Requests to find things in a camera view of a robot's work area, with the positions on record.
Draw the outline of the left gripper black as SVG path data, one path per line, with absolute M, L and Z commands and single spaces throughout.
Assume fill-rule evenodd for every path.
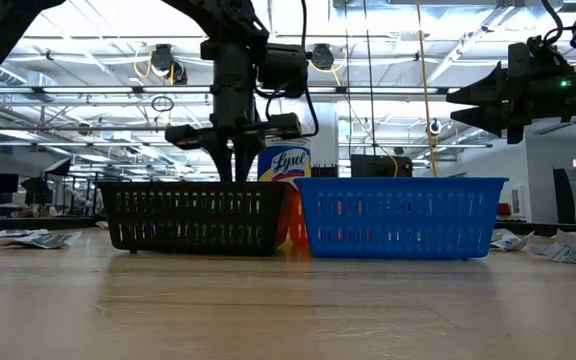
M 210 154 L 221 181 L 232 180 L 234 144 L 235 180 L 246 181 L 254 159 L 264 151 L 268 135 L 287 139 L 302 136 L 299 118 L 294 113 L 259 118 L 255 95 L 266 90 L 268 99 L 302 96 L 302 48 L 298 45 L 267 43 L 256 48 L 243 44 L 208 40 L 201 55 L 213 62 L 211 125 L 194 128 L 172 126 L 165 130 L 165 140 L 184 150 L 204 148 Z

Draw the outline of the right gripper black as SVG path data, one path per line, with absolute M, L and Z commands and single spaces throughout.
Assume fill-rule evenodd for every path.
M 539 116 L 559 92 L 559 82 L 571 74 L 571 66 L 541 37 L 508 47 L 507 70 L 498 64 L 486 77 L 446 95 L 455 104 L 492 104 L 502 99 L 507 84 L 508 104 L 475 106 L 450 114 L 453 120 L 501 135 L 507 128 L 507 143 L 518 144 L 524 127 Z

